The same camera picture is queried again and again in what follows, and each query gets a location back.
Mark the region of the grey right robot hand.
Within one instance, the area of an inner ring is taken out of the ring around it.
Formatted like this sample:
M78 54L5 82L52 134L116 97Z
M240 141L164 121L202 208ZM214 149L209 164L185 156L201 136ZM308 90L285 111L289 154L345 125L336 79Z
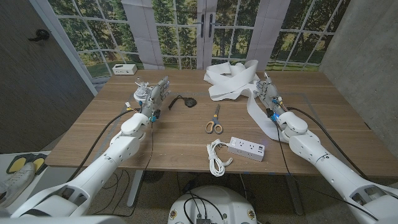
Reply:
M280 116L286 112L286 109L282 105L282 97L279 95L271 77L266 72L264 72L264 77L265 80L256 82L257 89L254 92L266 107L268 117L273 115Z

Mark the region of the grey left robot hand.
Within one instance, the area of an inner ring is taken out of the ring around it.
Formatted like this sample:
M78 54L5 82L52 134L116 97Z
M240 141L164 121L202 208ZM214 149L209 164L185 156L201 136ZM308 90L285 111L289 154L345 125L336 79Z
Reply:
M160 109L162 102L170 94L169 77L165 76L156 85L152 87L145 102L143 103L141 113L148 118L153 117L154 113Z

